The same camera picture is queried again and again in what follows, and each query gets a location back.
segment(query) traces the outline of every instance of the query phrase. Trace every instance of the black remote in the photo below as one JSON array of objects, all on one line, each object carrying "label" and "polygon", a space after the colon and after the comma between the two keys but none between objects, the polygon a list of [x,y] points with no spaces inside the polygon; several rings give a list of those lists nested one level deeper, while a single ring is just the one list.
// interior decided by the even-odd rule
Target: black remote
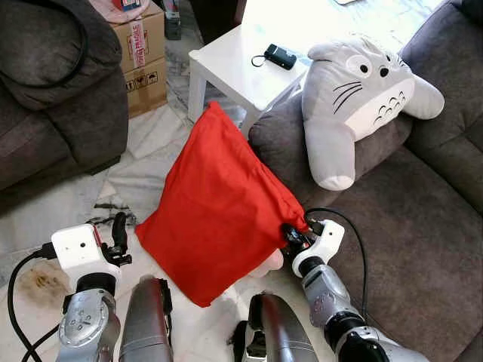
[{"label": "black remote", "polygon": [[263,54],[267,60],[281,66],[283,69],[290,70],[294,67],[297,57],[289,54],[285,49],[271,44]]}]

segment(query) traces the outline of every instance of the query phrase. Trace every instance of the plush eye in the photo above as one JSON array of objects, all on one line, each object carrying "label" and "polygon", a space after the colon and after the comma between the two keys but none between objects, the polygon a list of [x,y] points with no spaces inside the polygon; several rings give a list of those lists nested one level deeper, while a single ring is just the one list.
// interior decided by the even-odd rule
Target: plush eye
[{"label": "plush eye", "polygon": [[352,55],[346,61],[347,69],[361,78],[367,78],[372,73],[371,61],[363,55]]}]

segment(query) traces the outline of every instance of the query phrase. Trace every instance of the floor stain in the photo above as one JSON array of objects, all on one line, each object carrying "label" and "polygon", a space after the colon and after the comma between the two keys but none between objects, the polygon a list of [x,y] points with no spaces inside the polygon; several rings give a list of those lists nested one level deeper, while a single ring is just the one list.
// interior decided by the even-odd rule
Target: floor stain
[{"label": "floor stain", "polygon": [[57,260],[42,260],[19,277],[18,291],[36,305],[61,308],[69,279]]}]

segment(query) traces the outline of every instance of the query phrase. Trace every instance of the white plush toy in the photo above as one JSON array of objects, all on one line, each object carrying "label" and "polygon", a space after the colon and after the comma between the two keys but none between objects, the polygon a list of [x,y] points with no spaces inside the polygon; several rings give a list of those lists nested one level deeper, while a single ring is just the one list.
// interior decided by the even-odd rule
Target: white plush toy
[{"label": "white plush toy", "polygon": [[302,97],[305,138],[312,176],[324,189],[354,183],[354,142],[400,111],[430,119],[443,110],[439,90],[366,38],[316,45],[309,58],[314,61]]}]

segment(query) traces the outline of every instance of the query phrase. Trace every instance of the cardboard box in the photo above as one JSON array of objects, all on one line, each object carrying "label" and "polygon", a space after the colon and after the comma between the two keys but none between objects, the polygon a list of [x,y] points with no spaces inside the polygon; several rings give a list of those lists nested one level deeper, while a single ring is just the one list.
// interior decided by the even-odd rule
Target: cardboard box
[{"label": "cardboard box", "polygon": [[121,43],[123,73],[145,66],[165,55],[165,14],[154,2],[151,1],[139,18],[126,24],[111,26]]},{"label": "cardboard box", "polygon": [[161,58],[124,74],[129,118],[166,104],[166,64]]}]

